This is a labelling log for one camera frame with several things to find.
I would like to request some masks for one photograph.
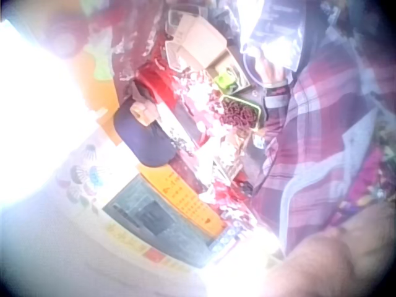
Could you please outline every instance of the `sunlight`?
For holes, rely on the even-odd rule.
[[[37,191],[97,127],[66,63],[0,23],[0,205]]]

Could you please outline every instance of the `yellow sign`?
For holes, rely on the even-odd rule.
[[[170,165],[149,168],[137,166],[142,176],[164,197],[179,213],[193,222],[213,238],[219,236],[225,223],[172,169]]]

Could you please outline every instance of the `navy cap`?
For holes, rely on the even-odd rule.
[[[157,121],[145,127],[136,120],[130,111],[134,102],[127,99],[114,115],[118,135],[143,165],[160,167],[168,164],[176,156],[177,149]]]

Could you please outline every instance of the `plastic bag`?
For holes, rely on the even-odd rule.
[[[237,0],[241,52],[260,48],[272,63],[296,71],[303,49],[306,3],[302,0]]]

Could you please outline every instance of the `red plaid shirt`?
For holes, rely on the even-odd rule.
[[[323,229],[345,199],[373,149],[379,112],[393,120],[394,54],[357,48],[328,29],[291,95],[265,99],[267,158],[251,206],[286,252]]]

